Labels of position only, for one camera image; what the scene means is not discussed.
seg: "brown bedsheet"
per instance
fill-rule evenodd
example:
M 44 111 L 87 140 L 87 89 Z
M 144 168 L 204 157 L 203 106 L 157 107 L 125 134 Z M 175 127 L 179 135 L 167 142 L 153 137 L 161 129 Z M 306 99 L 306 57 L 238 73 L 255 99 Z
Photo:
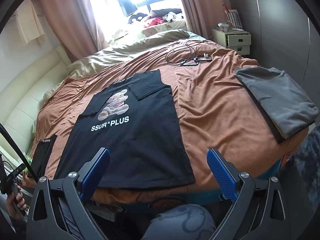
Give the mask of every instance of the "brown bedsheet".
M 286 154 L 294 154 L 305 138 L 305 129 L 289 140 L 278 144 L 260 111 L 247 91 L 236 79 L 237 67 L 256 66 L 256 60 L 239 56 L 214 42 L 206 41 L 195 47 L 198 55 L 209 53 L 212 62 L 198 66 L 170 66 L 166 53 L 188 42 L 177 41 L 139 57 L 107 67 L 97 74 L 80 79 L 67 78 L 41 108 L 37 119 L 37 142 L 57 134 L 45 175 L 53 179 L 63 148 L 79 114 L 92 96 L 112 82 L 132 76 L 136 72 L 160 69 L 163 83 L 172 88 L 182 140 L 189 156 L 196 183 L 163 190 L 132 191 L 98 188 L 93 200 L 101 203 L 135 203 L 153 201 L 176 193 L 211 191 L 218 188 L 206 162 L 206 153 L 216 147 L 240 171 L 258 176 Z M 171 60 L 183 59 L 188 50 L 175 53 Z M 23 177 L 25 186 L 34 186 L 32 179 Z

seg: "nightstand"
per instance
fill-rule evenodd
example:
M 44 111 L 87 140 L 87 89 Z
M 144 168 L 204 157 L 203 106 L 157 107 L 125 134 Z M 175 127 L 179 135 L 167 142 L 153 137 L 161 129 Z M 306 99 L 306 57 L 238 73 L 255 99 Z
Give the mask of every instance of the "nightstand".
M 227 49 L 235 50 L 239 55 L 249 55 L 251 34 L 243 31 L 229 31 L 227 33 L 218 29 L 212 30 L 213 41 Z

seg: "blue gripper pad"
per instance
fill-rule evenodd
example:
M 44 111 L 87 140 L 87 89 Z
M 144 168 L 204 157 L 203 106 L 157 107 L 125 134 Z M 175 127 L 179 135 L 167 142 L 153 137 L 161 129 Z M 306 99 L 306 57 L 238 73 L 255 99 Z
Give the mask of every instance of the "blue gripper pad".
M 207 153 L 207 163 L 225 197 L 234 203 L 238 197 L 236 181 L 213 149 Z
M 82 190 L 80 194 L 80 199 L 82 201 L 90 199 L 93 196 L 93 193 L 100 183 L 109 163 L 110 152 L 105 149 L 82 182 Z

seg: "pink curtain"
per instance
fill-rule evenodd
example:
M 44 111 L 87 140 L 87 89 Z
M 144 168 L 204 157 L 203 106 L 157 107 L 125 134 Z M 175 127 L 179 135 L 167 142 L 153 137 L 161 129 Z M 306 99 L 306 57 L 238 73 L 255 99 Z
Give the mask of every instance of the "pink curtain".
M 187 28 L 205 38 L 212 36 L 211 30 L 219 22 L 225 22 L 222 5 L 229 5 L 228 0 L 181 0 Z
M 40 0 L 40 4 L 72 62 L 109 46 L 95 21 L 90 0 Z

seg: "gray panel wall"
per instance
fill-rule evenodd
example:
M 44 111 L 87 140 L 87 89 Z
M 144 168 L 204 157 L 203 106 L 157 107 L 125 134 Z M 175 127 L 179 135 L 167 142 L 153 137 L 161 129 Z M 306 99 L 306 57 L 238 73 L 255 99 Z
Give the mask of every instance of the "gray panel wall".
M 300 6 L 294 0 L 229 1 L 252 35 L 250 57 L 285 70 L 320 108 L 320 36 Z

